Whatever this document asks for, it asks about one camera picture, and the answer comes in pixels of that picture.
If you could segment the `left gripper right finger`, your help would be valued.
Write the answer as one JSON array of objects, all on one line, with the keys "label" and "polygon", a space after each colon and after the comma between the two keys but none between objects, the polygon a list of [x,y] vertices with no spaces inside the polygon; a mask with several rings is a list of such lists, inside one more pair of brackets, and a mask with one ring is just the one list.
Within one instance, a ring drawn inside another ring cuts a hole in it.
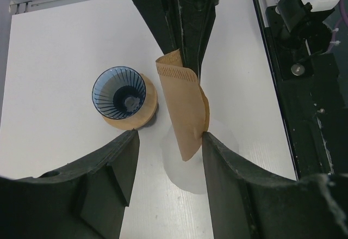
[{"label": "left gripper right finger", "polygon": [[202,155],[215,238],[347,238],[347,175],[287,179],[209,132]]}]

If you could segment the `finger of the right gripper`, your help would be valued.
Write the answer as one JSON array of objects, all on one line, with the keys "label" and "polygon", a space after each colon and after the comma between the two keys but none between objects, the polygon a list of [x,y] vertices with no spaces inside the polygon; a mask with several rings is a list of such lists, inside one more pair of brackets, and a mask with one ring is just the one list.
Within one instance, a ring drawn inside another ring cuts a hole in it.
[{"label": "finger of the right gripper", "polygon": [[176,39],[183,66],[201,77],[203,58],[215,22],[219,0],[174,0]]},{"label": "finger of the right gripper", "polygon": [[164,54],[182,48],[176,0],[132,0]]}]

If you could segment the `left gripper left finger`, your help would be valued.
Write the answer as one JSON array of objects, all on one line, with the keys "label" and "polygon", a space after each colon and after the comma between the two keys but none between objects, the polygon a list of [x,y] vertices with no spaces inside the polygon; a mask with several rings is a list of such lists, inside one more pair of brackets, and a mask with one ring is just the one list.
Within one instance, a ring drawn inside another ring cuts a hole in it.
[{"label": "left gripper left finger", "polygon": [[126,131],[37,178],[1,178],[1,238],[119,238],[139,147]]}]

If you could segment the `blue plastic dripper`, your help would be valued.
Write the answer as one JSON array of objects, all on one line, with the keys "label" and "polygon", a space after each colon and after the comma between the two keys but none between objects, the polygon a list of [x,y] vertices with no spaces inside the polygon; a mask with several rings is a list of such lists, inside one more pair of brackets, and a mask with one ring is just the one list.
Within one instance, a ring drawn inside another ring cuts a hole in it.
[{"label": "blue plastic dripper", "polygon": [[146,86],[132,68],[115,66],[99,75],[92,88],[92,102],[97,111],[111,120],[133,116],[143,106]]}]

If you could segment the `brown paper coffee filter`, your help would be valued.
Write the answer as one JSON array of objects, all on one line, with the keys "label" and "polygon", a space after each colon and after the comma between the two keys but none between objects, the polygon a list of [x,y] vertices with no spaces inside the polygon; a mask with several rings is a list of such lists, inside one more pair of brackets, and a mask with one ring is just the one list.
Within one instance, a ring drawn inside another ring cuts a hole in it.
[{"label": "brown paper coffee filter", "polygon": [[166,105],[183,161],[190,160],[202,145],[210,123],[209,101],[192,69],[185,68],[180,50],[156,60]]}]

